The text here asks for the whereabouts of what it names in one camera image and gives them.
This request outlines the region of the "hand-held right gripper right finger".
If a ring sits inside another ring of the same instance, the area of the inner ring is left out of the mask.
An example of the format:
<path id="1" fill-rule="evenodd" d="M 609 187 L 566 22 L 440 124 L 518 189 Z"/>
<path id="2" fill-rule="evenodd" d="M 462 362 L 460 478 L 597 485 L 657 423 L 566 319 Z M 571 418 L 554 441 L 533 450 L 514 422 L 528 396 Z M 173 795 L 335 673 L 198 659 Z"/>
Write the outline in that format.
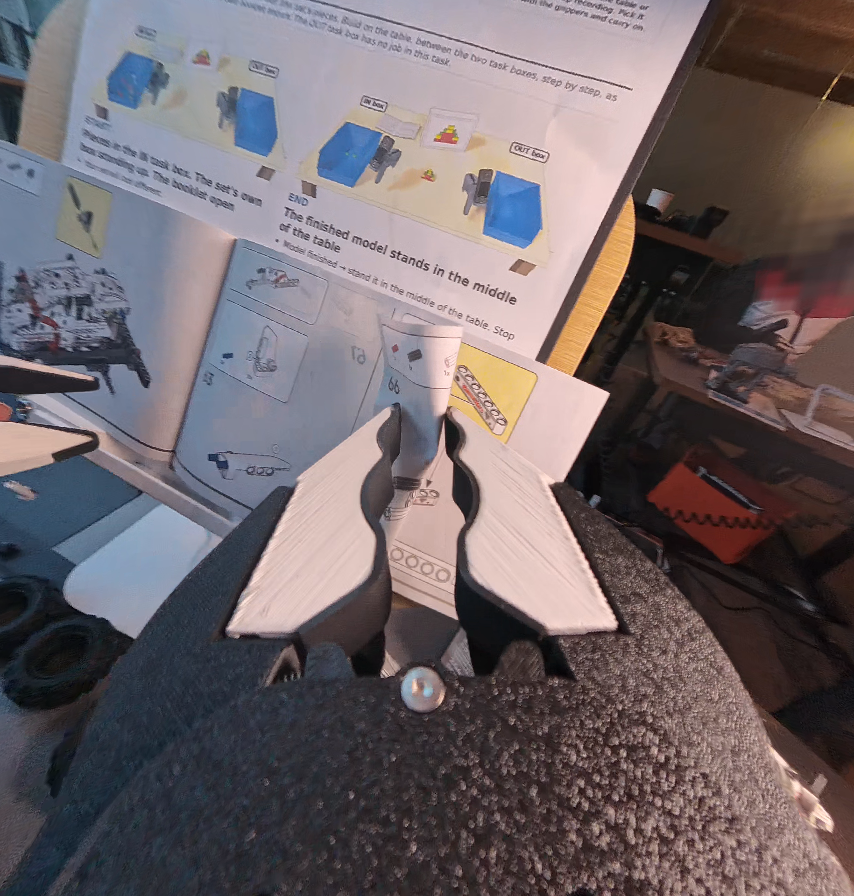
<path id="1" fill-rule="evenodd" d="M 611 633 L 620 621 L 533 463 L 458 410 L 445 414 L 456 540 L 455 610 L 478 658 L 517 641 Z"/>

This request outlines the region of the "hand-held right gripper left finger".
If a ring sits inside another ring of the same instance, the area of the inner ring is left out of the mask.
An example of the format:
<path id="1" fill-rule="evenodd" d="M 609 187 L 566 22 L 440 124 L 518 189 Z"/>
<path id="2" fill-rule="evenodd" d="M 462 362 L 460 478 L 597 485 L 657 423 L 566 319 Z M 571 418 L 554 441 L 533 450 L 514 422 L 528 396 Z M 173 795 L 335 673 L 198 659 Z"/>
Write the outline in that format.
<path id="1" fill-rule="evenodd" d="M 229 621 L 229 637 L 335 644 L 348 657 L 383 633 L 391 607 L 382 517 L 395 489 L 400 409 L 389 407 L 306 470 Z"/>

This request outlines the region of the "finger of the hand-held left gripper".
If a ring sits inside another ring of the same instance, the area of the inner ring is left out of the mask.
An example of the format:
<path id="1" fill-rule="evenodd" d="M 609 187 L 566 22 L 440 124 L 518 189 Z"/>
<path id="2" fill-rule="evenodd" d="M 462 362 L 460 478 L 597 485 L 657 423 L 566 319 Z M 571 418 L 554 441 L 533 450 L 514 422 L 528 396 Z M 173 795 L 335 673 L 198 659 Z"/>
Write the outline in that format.
<path id="1" fill-rule="evenodd" d="M 0 477 L 62 462 L 99 448 L 96 432 L 0 422 Z"/>
<path id="2" fill-rule="evenodd" d="M 93 375 L 0 355 L 0 393 L 60 394 L 98 389 L 99 380 Z"/>

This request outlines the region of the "instruction booklet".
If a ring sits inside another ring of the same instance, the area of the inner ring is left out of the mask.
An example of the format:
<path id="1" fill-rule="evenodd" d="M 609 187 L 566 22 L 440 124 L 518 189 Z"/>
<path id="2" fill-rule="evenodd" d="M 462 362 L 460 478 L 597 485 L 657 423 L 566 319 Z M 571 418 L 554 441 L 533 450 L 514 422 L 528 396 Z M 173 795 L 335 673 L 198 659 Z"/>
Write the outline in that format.
<path id="1" fill-rule="evenodd" d="M 0 353 L 96 375 L 55 398 L 240 519 L 423 364 L 382 315 L 437 319 L 0 140 Z"/>

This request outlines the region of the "black knobby toy tyre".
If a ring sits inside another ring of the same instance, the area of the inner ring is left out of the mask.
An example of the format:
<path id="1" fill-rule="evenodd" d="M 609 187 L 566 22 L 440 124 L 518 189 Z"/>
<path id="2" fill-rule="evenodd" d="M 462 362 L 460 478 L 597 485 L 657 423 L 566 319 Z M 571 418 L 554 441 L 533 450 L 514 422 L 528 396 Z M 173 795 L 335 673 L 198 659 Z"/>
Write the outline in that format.
<path id="1" fill-rule="evenodd" d="M 0 659 L 12 656 L 49 621 L 48 584 L 38 577 L 0 580 Z"/>
<path id="2" fill-rule="evenodd" d="M 96 616 L 69 616 L 33 634 L 12 657 L 3 693 L 30 710 L 61 707 L 107 677 L 133 638 Z"/>

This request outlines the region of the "black desk mat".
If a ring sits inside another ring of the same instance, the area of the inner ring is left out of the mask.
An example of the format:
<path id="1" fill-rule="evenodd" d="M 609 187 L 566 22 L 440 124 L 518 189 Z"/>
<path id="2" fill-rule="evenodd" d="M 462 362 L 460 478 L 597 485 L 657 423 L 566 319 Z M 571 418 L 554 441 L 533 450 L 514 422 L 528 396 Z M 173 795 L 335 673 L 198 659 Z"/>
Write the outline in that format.
<path id="1" fill-rule="evenodd" d="M 50 550 L 139 495 L 82 457 L 0 476 L 0 563 Z"/>

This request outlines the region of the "grey desk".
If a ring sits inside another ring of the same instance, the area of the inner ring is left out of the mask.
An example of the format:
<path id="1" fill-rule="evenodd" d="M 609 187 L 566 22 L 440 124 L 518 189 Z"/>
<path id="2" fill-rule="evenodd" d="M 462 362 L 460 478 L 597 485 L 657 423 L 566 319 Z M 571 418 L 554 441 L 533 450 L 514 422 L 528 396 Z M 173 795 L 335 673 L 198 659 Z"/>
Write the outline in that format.
<path id="1" fill-rule="evenodd" d="M 24 710 L 3 693 L 0 660 L 0 888 L 18 866 L 50 812 L 49 759 L 107 685 L 98 683 L 73 703 L 49 711 Z"/>

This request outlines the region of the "white book stand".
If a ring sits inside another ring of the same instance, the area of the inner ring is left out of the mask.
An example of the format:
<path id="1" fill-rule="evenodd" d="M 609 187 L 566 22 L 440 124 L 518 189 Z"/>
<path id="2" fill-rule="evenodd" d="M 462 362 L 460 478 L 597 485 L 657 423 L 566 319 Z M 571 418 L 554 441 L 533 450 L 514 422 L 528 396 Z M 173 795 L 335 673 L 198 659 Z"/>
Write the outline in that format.
<path id="1" fill-rule="evenodd" d="M 99 448 L 87 459 L 140 492 L 52 545 L 57 559 L 72 564 L 64 577 L 67 602 L 136 636 L 240 517 L 181 484 L 166 454 L 117 438 L 76 402 L 42 395 L 29 402 L 31 423 L 96 431 Z"/>

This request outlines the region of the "orange box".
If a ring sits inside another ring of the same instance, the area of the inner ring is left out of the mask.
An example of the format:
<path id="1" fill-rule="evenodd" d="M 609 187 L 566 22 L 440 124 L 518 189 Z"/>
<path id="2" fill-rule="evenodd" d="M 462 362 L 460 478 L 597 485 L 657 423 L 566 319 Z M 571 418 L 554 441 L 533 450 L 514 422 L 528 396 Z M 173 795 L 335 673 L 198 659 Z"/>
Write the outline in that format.
<path id="1" fill-rule="evenodd" d="M 646 496 L 647 501 L 683 534 L 717 560 L 734 565 L 771 532 L 760 525 L 761 508 L 717 469 L 686 455 Z"/>

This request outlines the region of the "cluttered wooden workbench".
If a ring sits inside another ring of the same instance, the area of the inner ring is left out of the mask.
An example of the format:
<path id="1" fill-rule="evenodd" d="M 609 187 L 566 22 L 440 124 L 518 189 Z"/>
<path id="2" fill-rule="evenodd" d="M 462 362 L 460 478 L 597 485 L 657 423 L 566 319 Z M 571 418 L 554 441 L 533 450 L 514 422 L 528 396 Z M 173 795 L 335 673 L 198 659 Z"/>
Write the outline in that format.
<path id="1" fill-rule="evenodd" d="M 701 434 L 758 451 L 804 475 L 835 481 L 854 476 L 854 395 L 774 372 L 755 378 L 750 364 L 730 375 L 726 385 L 732 392 L 722 395 L 710 386 L 726 359 L 701 346 L 670 345 L 663 336 L 673 332 L 650 322 L 645 346 L 657 392 L 675 397 L 674 409 L 688 414 L 684 427 L 697 424 Z M 741 387 L 746 401 L 734 397 Z M 854 491 L 854 485 L 847 489 Z"/>

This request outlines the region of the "printed instruction sheet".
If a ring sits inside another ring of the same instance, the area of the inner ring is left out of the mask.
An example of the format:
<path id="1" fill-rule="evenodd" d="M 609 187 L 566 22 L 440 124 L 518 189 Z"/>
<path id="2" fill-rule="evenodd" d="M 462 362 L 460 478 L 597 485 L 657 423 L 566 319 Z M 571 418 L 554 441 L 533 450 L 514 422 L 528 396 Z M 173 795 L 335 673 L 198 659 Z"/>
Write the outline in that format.
<path id="1" fill-rule="evenodd" d="M 63 162 L 544 360 L 710 2 L 89 2 Z"/>

